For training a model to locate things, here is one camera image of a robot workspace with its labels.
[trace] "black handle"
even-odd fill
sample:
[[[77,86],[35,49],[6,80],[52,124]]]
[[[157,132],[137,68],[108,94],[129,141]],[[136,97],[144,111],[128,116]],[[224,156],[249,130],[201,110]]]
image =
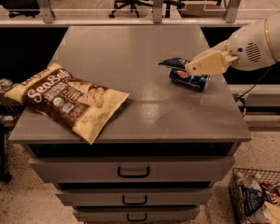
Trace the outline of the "black handle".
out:
[[[121,173],[121,168],[119,167],[118,168],[118,175],[122,178],[144,178],[144,177],[148,177],[150,174],[150,168],[147,167],[147,170],[146,170],[146,173],[143,174],[143,175],[123,175]]]
[[[145,205],[147,203],[147,196],[145,195],[144,200],[141,203],[127,203],[125,201],[125,196],[122,196],[122,203],[125,205]]]
[[[130,214],[127,214],[127,220],[131,221],[131,222],[146,221],[147,220],[147,213],[145,214],[144,218],[142,218],[142,219],[130,219]]]

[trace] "robot vent grille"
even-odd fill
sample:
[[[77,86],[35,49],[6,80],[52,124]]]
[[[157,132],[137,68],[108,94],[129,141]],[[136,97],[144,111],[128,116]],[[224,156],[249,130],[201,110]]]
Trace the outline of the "robot vent grille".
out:
[[[255,43],[249,43],[245,49],[248,60],[252,63],[256,63],[260,59],[259,46]]]

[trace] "blue can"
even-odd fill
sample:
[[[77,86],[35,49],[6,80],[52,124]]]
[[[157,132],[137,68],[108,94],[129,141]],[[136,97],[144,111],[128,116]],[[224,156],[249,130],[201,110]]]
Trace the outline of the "blue can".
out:
[[[206,88],[209,76],[189,76],[186,71],[171,69],[169,78],[175,83],[182,83],[203,91]]]

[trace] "basket of snacks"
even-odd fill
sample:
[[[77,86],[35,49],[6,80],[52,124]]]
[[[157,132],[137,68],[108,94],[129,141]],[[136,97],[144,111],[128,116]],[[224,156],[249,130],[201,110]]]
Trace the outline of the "basket of snacks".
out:
[[[280,224],[280,172],[233,168],[229,193],[236,223]]]

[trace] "black basket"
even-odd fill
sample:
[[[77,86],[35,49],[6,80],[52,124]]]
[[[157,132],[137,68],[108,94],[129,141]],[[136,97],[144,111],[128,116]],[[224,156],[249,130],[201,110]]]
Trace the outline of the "black basket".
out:
[[[258,169],[245,169],[245,168],[233,168],[230,184],[228,186],[231,206],[235,222],[238,224],[248,224],[249,222],[245,217],[244,203],[242,192],[239,186],[236,185],[236,177],[238,173],[242,173],[245,178],[254,176],[256,173],[261,175],[261,179],[270,182],[273,185],[280,183],[280,172]]]

